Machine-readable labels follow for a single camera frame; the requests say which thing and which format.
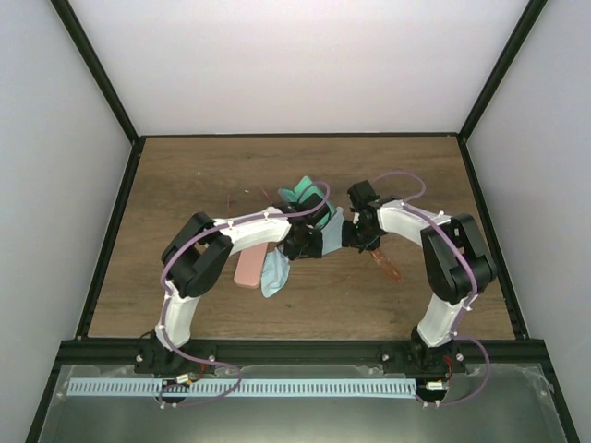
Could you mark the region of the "thin red sunglasses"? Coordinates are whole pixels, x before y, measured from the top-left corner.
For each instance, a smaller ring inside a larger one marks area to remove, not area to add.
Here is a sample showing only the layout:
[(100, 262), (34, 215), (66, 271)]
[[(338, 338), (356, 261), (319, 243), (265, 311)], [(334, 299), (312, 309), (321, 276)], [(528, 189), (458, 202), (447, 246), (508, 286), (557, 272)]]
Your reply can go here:
[(236, 192), (228, 192), (225, 218), (231, 219), (252, 214), (271, 207), (274, 203), (270, 193), (263, 186), (259, 186), (257, 190), (238, 189)]

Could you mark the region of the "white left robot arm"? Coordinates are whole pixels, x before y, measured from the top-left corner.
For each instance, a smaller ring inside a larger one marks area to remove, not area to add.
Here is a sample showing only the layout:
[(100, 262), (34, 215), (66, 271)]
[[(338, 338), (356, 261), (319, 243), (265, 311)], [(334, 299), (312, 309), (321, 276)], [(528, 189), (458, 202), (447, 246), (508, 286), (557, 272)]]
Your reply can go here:
[(187, 365), (185, 344), (199, 299), (218, 281), (230, 256), (255, 245), (275, 243), (289, 260), (320, 258), (323, 241), (317, 224), (329, 214), (328, 198), (318, 195), (232, 219), (194, 214), (162, 254), (164, 301), (154, 328), (161, 344), (157, 363), (170, 373)]

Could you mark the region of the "pink glasses case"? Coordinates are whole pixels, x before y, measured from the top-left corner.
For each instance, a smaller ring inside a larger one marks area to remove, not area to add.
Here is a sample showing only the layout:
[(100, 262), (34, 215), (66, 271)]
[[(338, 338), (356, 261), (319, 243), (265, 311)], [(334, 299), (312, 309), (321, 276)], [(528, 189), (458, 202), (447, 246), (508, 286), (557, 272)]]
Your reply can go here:
[(268, 245), (254, 245), (240, 252), (234, 283), (242, 288), (257, 289), (260, 285)]

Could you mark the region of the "light blue cleaning cloth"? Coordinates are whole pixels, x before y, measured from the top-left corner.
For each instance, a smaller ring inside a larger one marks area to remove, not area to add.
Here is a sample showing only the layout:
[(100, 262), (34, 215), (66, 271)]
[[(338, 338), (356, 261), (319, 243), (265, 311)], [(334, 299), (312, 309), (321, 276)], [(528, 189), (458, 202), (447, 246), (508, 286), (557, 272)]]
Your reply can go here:
[(342, 207), (337, 207), (334, 215), (327, 225), (321, 230), (322, 255), (326, 256), (342, 248), (342, 228), (344, 213)]

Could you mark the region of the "black front mounting rail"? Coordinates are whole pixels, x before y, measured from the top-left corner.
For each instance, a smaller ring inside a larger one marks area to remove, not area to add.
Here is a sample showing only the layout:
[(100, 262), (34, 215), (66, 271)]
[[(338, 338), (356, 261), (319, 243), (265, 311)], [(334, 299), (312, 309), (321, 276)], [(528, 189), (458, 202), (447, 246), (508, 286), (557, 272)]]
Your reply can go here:
[[(421, 360), (410, 341), (244, 341), (192, 340), (184, 351), (199, 359), (245, 367), (249, 365), (383, 365), (388, 373), (435, 374), (444, 369), (443, 356), (458, 366), (482, 363), (483, 353), (470, 341), (458, 341), (444, 353)], [(92, 339), (61, 343), (60, 365), (132, 365), (140, 374), (176, 375), (199, 367), (183, 357), (157, 351), (149, 339)]]

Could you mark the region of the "grey glasses case green lining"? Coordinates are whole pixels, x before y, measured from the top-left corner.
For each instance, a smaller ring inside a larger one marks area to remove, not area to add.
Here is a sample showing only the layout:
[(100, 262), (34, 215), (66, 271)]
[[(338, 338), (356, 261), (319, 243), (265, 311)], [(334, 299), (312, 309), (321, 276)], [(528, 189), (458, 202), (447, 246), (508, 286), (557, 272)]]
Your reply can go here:
[[(318, 186), (309, 176), (303, 176), (293, 189), (280, 187), (277, 191), (280, 198), (291, 204), (296, 212), (311, 210), (325, 198), (324, 186)], [(308, 214), (309, 220), (315, 222), (316, 229), (323, 229), (335, 213), (333, 204), (326, 200), (324, 206), (314, 214)]]

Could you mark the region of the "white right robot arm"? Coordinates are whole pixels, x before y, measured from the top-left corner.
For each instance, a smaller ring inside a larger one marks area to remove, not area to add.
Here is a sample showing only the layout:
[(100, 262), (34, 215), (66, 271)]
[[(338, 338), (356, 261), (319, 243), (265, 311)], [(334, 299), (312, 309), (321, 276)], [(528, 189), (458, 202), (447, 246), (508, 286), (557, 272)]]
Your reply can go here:
[(396, 234), (419, 245), (432, 295), (411, 332), (413, 366), (429, 372), (450, 351), (471, 305), (497, 278), (486, 242), (469, 214), (455, 217), (419, 209), (401, 198), (381, 198), (369, 181), (347, 190), (353, 219), (342, 228), (342, 246), (376, 251), (380, 239)]

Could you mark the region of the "crumpled light blue cloth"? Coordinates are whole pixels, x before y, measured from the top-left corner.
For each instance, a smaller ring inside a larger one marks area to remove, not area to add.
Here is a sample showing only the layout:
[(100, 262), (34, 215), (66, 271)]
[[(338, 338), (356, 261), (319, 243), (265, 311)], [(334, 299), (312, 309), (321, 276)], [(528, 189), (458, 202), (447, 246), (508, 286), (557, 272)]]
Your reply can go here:
[(265, 298), (271, 298), (286, 285), (290, 272), (290, 260), (279, 247), (269, 252), (264, 260), (260, 277), (260, 289)]

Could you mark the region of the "orange transparent sunglasses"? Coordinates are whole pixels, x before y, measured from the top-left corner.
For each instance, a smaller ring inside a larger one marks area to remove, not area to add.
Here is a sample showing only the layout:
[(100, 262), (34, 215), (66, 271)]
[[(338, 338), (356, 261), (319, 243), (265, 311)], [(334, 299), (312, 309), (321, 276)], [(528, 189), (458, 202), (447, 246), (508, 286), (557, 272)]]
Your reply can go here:
[(370, 255), (387, 276), (397, 282), (402, 280), (401, 273), (396, 265), (381, 251), (380, 248), (371, 251)]

